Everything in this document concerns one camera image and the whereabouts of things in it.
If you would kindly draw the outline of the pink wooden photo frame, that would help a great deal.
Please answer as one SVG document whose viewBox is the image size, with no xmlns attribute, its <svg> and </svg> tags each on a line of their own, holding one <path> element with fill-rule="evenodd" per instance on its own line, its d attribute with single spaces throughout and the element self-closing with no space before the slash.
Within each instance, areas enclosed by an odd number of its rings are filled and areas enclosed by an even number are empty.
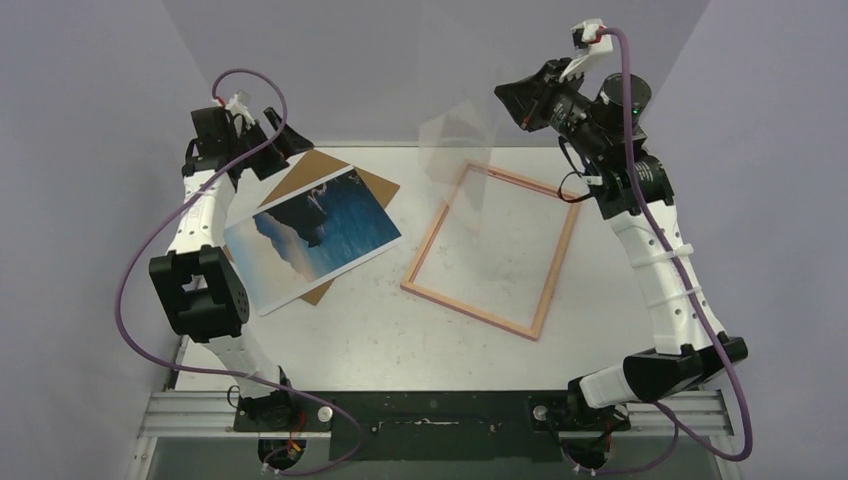
<svg viewBox="0 0 848 480">
<path fill-rule="evenodd" d="M 577 193 L 467 161 L 400 287 L 536 341 L 581 204 Z"/>
</svg>

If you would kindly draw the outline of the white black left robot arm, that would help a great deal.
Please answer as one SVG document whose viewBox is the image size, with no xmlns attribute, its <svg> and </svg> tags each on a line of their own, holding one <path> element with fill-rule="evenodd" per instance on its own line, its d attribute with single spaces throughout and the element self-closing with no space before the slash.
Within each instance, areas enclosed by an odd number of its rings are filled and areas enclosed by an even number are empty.
<svg viewBox="0 0 848 480">
<path fill-rule="evenodd" d="M 290 380 L 248 327 L 248 293 L 225 254 L 224 230 L 244 170 L 265 179 L 313 145 L 274 108 L 263 113 L 272 134 L 236 101 L 192 112 L 196 136 L 181 168 L 189 206 L 166 253 L 151 258 L 148 271 L 174 332 L 205 347 L 234 378 L 238 421 L 282 431 L 297 426 L 302 410 Z"/>
</svg>

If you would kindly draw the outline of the clear acrylic sheet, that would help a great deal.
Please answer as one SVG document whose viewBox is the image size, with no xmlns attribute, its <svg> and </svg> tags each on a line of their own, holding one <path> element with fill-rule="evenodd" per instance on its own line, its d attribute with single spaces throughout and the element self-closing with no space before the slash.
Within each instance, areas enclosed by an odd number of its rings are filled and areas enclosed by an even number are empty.
<svg viewBox="0 0 848 480">
<path fill-rule="evenodd" d="M 418 130 L 418 163 L 431 191 L 448 206 L 448 217 L 477 232 L 495 140 L 494 125 L 480 105 L 461 101 L 426 120 Z"/>
</svg>

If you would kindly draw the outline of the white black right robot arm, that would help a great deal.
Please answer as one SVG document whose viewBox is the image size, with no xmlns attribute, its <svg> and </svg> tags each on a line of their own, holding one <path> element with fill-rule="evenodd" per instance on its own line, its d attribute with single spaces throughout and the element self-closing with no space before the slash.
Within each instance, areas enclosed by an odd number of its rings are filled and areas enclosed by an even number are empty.
<svg viewBox="0 0 848 480">
<path fill-rule="evenodd" d="M 618 364 L 571 380 L 565 414 L 580 429 L 593 427 L 615 406 L 650 403 L 700 386 L 749 355 L 745 340 L 716 318 L 694 274 L 693 247 L 678 226 L 674 193 L 661 161 L 644 147 L 639 125 L 652 98 L 649 84 L 608 76 L 595 98 L 582 78 L 561 80 L 567 59 L 547 61 L 535 74 L 498 85 L 496 98 L 526 132 L 554 130 L 563 150 L 579 157 L 582 178 L 605 223 L 630 261 L 653 330 L 653 345 Z"/>
</svg>

